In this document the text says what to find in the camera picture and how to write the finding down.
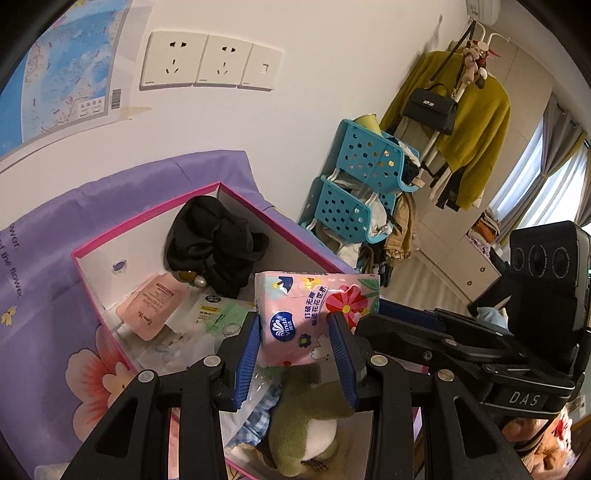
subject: folded clothes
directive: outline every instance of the folded clothes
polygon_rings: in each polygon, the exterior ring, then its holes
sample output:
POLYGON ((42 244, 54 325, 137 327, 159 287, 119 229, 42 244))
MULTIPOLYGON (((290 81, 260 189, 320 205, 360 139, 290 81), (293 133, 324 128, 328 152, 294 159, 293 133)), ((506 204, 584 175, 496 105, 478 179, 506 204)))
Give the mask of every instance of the folded clothes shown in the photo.
POLYGON ((166 260, 172 270, 197 272, 218 294, 235 299, 268 246, 264 233, 251 233, 248 221, 202 195, 174 219, 166 260))
POLYGON ((487 242, 483 242, 484 239, 482 238, 482 236, 480 236, 474 230, 469 230, 466 236, 468 237, 470 243, 473 244, 478 250, 480 250, 486 258, 490 257, 491 246, 487 242))
POLYGON ((472 227, 472 230, 482 235, 485 243, 487 244, 491 244, 495 241, 494 232, 487 224, 484 223, 482 219, 478 219, 478 221, 472 227))
POLYGON ((491 229, 495 237, 500 235, 501 229, 499 228, 499 222, 489 209, 482 212, 480 220, 491 229))

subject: air conditioner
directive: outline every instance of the air conditioner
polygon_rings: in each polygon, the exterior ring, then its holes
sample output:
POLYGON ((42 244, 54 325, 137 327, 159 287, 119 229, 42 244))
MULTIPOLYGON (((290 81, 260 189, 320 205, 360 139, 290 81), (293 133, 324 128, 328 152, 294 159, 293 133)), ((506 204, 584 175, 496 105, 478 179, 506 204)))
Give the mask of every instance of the air conditioner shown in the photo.
POLYGON ((492 25, 499 18, 501 0, 466 0, 468 15, 484 25, 492 25))

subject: handbag strap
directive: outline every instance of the handbag strap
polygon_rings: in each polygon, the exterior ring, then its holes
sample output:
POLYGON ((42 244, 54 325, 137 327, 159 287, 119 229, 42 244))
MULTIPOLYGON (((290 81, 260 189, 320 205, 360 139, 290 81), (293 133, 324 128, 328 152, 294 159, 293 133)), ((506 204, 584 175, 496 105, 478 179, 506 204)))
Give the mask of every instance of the handbag strap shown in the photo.
POLYGON ((445 88, 445 95, 447 96, 449 94, 449 90, 447 89, 447 87, 442 84, 442 83, 433 83, 432 85, 429 85, 427 88, 425 88, 425 90, 431 90, 435 87, 441 86, 443 88, 445 88))
POLYGON ((472 38, 472 35, 474 35, 474 32, 476 30, 476 20, 472 20, 472 23, 470 24, 470 26, 468 27, 468 30, 466 30, 464 32, 464 34, 462 35, 462 37, 460 38, 460 40, 456 43, 456 45, 452 48, 451 52, 449 53, 449 55, 446 57, 445 60, 443 60, 442 64, 439 65, 439 68, 437 69, 437 71, 433 74, 433 76, 429 79, 427 86, 429 86, 431 83, 433 83, 435 81, 435 79, 437 78, 437 75, 439 75, 441 73, 441 71, 443 70, 443 67, 445 67, 445 65, 447 65, 447 62, 450 60, 450 58, 454 55, 454 53, 456 52, 456 50, 460 47, 460 45, 462 44, 462 42, 468 38, 468 36, 470 38, 472 38))

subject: curtain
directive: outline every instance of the curtain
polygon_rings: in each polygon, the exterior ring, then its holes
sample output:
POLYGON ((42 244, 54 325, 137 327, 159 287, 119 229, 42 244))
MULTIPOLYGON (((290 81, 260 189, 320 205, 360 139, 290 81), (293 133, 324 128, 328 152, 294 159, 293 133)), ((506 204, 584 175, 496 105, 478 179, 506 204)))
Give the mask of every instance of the curtain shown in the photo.
POLYGON ((499 220, 506 218, 540 174, 542 128, 543 125, 540 122, 515 168, 491 201, 490 208, 494 210, 499 220))
POLYGON ((579 202, 579 209, 574 218, 574 222, 581 226, 587 226, 591 223, 591 150, 587 150, 587 169, 585 170, 585 179, 583 182, 583 189, 581 191, 581 198, 579 202))
POLYGON ((587 147, 582 145, 543 185, 517 228, 574 220, 587 166, 587 147))
POLYGON ((521 223, 525 212, 534 203, 547 179, 559 171, 587 137, 587 133, 581 126, 573 122, 570 112, 564 111, 558 105, 554 94, 550 95, 542 123, 540 172, 521 196, 519 202, 501 220, 499 242, 502 242, 521 223))

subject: plush keychain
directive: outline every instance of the plush keychain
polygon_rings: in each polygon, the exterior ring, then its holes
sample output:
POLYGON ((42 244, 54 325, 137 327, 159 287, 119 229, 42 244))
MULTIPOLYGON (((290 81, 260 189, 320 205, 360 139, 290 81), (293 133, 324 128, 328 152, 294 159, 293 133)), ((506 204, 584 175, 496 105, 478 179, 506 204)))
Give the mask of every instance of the plush keychain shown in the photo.
POLYGON ((335 463, 338 459, 345 463, 345 446, 343 433, 337 433, 337 419, 350 417, 353 410, 340 382, 321 384, 320 368, 311 364, 286 368, 281 386, 283 393, 271 412, 267 434, 279 473, 318 478, 314 471, 341 469, 343 465, 335 463))

